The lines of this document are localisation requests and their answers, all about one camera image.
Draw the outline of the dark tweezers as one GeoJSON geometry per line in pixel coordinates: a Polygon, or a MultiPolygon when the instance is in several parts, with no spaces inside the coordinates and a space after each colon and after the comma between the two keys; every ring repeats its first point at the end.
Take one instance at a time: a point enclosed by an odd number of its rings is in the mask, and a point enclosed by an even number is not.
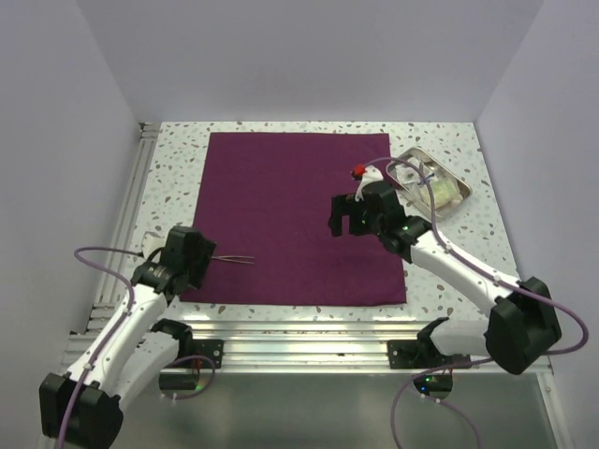
{"type": "Polygon", "coordinates": [[[253,265],[255,261],[252,256],[248,255],[213,255],[212,260],[244,265],[253,265]]]}

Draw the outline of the green gauze bag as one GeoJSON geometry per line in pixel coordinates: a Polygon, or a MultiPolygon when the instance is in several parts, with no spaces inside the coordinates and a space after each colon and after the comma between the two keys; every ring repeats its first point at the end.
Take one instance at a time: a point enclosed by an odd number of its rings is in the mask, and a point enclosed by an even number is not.
{"type": "Polygon", "coordinates": [[[434,205],[436,209],[457,201],[461,198],[458,185],[452,180],[437,180],[420,187],[422,200],[427,206],[434,205]]]}

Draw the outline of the metal tray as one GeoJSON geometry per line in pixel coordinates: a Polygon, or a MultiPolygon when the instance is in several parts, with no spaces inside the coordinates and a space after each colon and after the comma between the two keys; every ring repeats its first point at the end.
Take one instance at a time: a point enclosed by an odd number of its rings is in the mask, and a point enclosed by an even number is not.
{"type": "Polygon", "coordinates": [[[411,206],[438,221],[453,214],[472,196],[472,188],[419,146],[396,156],[387,168],[399,193],[411,206]]]}

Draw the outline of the purple cloth mat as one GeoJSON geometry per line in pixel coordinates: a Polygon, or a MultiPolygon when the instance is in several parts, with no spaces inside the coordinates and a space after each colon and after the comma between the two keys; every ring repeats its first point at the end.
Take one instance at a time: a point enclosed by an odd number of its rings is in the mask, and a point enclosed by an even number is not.
{"type": "Polygon", "coordinates": [[[386,134],[214,133],[193,225],[216,255],[191,303],[374,307],[406,300],[401,259],[373,236],[330,233],[331,199],[352,169],[390,153],[386,134]]]}

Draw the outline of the clear pouch with small parts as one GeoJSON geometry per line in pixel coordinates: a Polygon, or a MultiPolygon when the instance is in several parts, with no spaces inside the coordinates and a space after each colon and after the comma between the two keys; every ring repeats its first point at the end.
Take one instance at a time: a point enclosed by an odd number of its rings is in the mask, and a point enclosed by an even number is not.
{"type": "Polygon", "coordinates": [[[399,184],[407,187],[408,185],[419,185],[420,175],[413,169],[404,165],[395,166],[395,177],[399,184]]]}

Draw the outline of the clear bag blue white gloves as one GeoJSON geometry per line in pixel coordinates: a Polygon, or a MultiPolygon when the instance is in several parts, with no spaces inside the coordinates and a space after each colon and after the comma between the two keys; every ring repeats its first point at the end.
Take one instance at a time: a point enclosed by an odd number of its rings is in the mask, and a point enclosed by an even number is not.
{"type": "Polygon", "coordinates": [[[420,186],[424,186],[425,184],[429,184],[431,182],[436,182],[439,179],[437,170],[420,170],[419,171],[419,182],[420,186]]]}

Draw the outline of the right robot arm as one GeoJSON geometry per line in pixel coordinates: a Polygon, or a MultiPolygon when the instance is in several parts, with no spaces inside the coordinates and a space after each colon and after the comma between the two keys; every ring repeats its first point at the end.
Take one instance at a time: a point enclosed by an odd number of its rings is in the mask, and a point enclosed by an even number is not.
{"type": "Polygon", "coordinates": [[[360,193],[331,199],[328,226],[332,236],[373,235],[403,261],[437,276],[483,313],[482,321],[438,318],[412,342],[392,341],[388,349],[408,367],[434,368],[488,357],[510,374],[521,374],[562,337],[547,286],[536,278],[525,282],[494,270],[456,248],[430,221],[404,211],[392,185],[374,181],[360,193]]]}

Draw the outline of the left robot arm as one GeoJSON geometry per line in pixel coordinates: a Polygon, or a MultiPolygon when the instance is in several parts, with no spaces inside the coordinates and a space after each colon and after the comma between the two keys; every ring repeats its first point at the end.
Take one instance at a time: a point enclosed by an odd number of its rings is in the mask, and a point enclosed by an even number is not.
{"type": "Polygon", "coordinates": [[[109,322],[65,373],[48,374],[39,387],[44,436],[57,447],[109,448],[126,408],[162,369],[218,369],[196,352],[190,326],[163,315],[175,297],[202,285],[215,248],[200,231],[177,225],[144,250],[131,278],[116,276],[126,294],[109,322]]]}

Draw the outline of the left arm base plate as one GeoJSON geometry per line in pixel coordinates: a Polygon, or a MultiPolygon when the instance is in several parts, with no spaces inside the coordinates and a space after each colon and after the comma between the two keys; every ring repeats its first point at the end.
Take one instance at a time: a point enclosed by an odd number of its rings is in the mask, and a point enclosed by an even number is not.
{"type": "MultiPolygon", "coordinates": [[[[184,356],[191,355],[202,355],[211,360],[216,369],[222,367],[222,360],[225,354],[225,343],[223,340],[209,339],[209,340],[193,340],[191,348],[184,354],[184,356]]],[[[204,359],[189,359],[181,364],[179,367],[187,369],[211,369],[212,365],[210,362],[204,359]]]]}

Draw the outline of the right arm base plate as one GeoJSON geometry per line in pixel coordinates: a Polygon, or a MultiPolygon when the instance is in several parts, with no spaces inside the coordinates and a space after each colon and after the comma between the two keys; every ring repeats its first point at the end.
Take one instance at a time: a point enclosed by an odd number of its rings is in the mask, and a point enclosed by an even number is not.
{"type": "Polygon", "coordinates": [[[391,369],[432,369],[471,361],[468,355],[442,355],[419,340],[389,340],[387,358],[391,369]]]}

